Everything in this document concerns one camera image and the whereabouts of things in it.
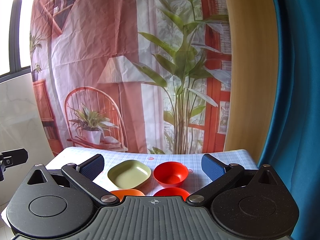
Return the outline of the orange square plate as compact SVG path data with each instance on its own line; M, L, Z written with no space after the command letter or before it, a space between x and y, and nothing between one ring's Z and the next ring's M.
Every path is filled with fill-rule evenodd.
M137 189L114 190L114 191L111 191L111 193L116 197L118 197L120 201L122 201L126 196L138 196L138 197L145 196L145 194L142 191L139 191Z

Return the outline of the far green square plate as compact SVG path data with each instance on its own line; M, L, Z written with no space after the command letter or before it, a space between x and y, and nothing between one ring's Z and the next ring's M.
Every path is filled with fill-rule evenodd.
M151 169L137 160L126 160L112 167L107 176L117 188L135 189L151 177Z

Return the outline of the far red bowl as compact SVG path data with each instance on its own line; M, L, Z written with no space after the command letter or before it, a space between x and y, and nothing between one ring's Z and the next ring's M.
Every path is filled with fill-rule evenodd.
M153 171L154 179L164 188L180 187L188 175L188 168L176 161L161 163Z

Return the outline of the red bowl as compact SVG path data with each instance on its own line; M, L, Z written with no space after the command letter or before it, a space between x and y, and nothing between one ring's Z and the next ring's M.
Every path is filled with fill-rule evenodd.
M172 197L172 196L181 196L183 200L190 195L190 193L179 187L167 187L157 191L155 197Z
M161 163L153 171L154 179L164 188L180 187L188 175L188 168L176 161Z

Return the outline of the middle red bowl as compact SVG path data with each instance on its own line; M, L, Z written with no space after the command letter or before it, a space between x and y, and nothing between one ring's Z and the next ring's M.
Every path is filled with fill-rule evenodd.
M181 196L183 200L190 195L190 193L179 187L167 187L157 191L155 197L172 197L172 196Z

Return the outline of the blue plaid tablecloth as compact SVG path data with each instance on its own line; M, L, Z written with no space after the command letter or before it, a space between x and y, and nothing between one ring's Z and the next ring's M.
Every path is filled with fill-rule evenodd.
M59 153L51 162L46 165L48 170L60 169L67 163L80 164L90 157L101 154L105 159L105 167L103 172L94 180L96 184L107 190L118 190L108 178L108 171L126 160L137 160L145 164L152 171L149 180L139 188L146 196L153 196L157 191L162 189L159 183L153 177L153 171L156 166L167 161L175 161L182 163L188 168L189 175L183 182L182 188L189 193L194 193L198 189L212 182L202 171L201 159L203 154L145 154L145 153L125 153L112 152L105 150L97 150L92 148L68 147ZM234 150L227 152L211 153L211 155L219 161L230 164L237 163L245 169L256 170L257 166L246 150Z

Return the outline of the blue curtain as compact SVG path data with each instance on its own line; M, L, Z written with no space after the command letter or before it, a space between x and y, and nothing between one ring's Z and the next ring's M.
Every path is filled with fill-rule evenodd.
M299 208L294 239L319 239L319 0L273 0L279 64L259 164L270 164Z

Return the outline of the wooden panel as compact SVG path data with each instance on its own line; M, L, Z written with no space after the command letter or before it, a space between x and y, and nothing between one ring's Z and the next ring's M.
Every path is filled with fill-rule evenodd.
M278 29L273 0L226 0L232 44L232 85L225 150L258 161L276 98Z

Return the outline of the printed room backdrop cloth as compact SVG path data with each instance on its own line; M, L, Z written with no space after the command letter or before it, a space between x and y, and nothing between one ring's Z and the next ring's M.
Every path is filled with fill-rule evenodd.
M49 146L220 152L231 97L226 0L34 0L30 57Z

